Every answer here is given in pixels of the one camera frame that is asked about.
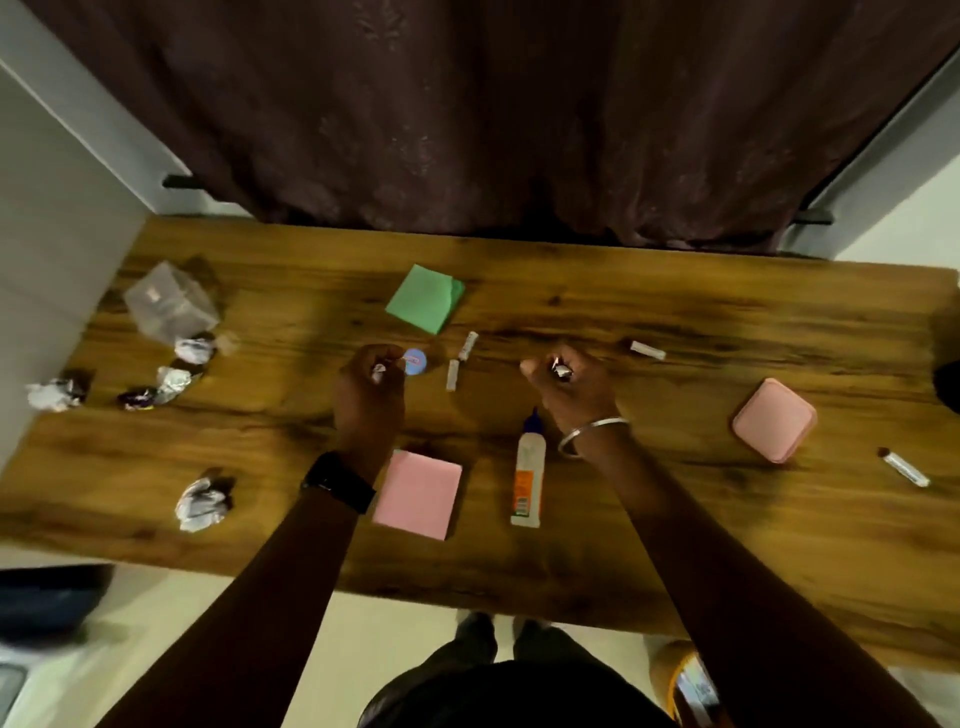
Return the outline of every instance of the watch strap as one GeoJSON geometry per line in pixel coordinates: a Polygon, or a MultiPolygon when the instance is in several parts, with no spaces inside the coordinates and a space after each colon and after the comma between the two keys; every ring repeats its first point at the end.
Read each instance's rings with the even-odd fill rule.
{"type": "Polygon", "coordinates": [[[334,450],[318,457],[300,484],[302,489],[320,488],[345,503],[361,516],[370,508],[376,491],[370,483],[348,468],[334,450]]]}

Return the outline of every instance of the pink square case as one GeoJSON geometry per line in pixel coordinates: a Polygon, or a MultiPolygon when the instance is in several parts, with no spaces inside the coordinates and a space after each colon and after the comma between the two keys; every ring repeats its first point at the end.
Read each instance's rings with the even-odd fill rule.
{"type": "Polygon", "coordinates": [[[454,463],[394,450],[373,522],[444,540],[462,472],[454,463]]]}
{"type": "Polygon", "coordinates": [[[813,405],[767,378],[733,418],[733,432],[772,463],[785,463],[817,424],[813,405]]]}

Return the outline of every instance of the crumpled foil wrapper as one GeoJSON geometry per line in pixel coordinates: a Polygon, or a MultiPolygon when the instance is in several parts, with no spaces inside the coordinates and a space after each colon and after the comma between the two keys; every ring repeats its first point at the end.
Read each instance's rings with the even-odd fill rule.
{"type": "Polygon", "coordinates": [[[170,400],[175,400],[199,378],[199,374],[190,374],[185,369],[160,367],[156,370],[156,399],[154,404],[166,404],[170,400]]]}
{"type": "Polygon", "coordinates": [[[219,523],[229,510],[227,496],[211,486],[213,481],[202,477],[183,491],[174,512],[180,520],[180,530],[195,533],[219,523]]]}
{"type": "Polygon", "coordinates": [[[27,385],[27,403],[43,412],[65,412],[86,400],[87,389],[77,379],[51,379],[27,385]]]}
{"type": "Polygon", "coordinates": [[[210,339],[202,337],[194,339],[177,339],[174,345],[174,353],[177,359],[182,359],[187,364],[202,367],[213,356],[216,351],[216,344],[210,339]]]}
{"type": "Polygon", "coordinates": [[[566,366],[558,356],[553,357],[553,364],[550,366],[550,371],[553,372],[553,376],[560,381],[570,381],[570,378],[573,376],[573,370],[566,366]]]}
{"type": "Polygon", "coordinates": [[[135,387],[117,397],[117,403],[126,410],[152,409],[158,404],[175,400],[193,382],[201,377],[185,369],[160,367],[156,370],[156,387],[135,387]]]}

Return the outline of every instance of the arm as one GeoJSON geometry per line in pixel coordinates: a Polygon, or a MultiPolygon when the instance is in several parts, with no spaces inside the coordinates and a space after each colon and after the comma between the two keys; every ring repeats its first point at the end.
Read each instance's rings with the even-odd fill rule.
{"type": "MultiPolygon", "coordinates": [[[[603,365],[570,347],[523,373],[563,431],[619,413],[603,365]]],[[[936,721],[872,657],[767,569],[634,440],[585,432],[578,452],[616,490],[738,728],[929,726],[936,721]]]]}
{"type": "MultiPolygon", "coordinates": [[[[341,371],[334,392],[337,450],[370,483],[403,423],[404,379],[390,366],[374,384],[371,369],[402,354],[391,346],[361,349],[341,371]]],[[[98,728],[278,727],[317,639],[356,521],[356,512],[328,491],[302,491],[243,572],[98,728]]]]}

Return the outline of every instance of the silver bangle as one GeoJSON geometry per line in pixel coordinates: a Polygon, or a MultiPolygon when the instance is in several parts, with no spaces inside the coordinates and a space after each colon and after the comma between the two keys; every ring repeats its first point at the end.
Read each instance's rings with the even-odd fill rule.
{"type": "Polygon", "coordinates": [[[577,437],[577,435],[582,435],[584,432],[586,432],[589,429],[593,429],[594,427],[602,427],[603,425],[629,425],[629,424],[630,424],[630,420],[626,419],[625,417],[606,417],[603,420],[596,420],[595,422],[587,423],[583,427],[575,427],[574,429],[570,430],[570,432],[566,435],[566,437],[564,437],[560,441],[560,444],[557,445],[557,450],[564,457],[579,458],[581,456],[577,454],[576,450],[567,452],[564,449],[569,443],[573,442],[573,440],[577,437]]]}

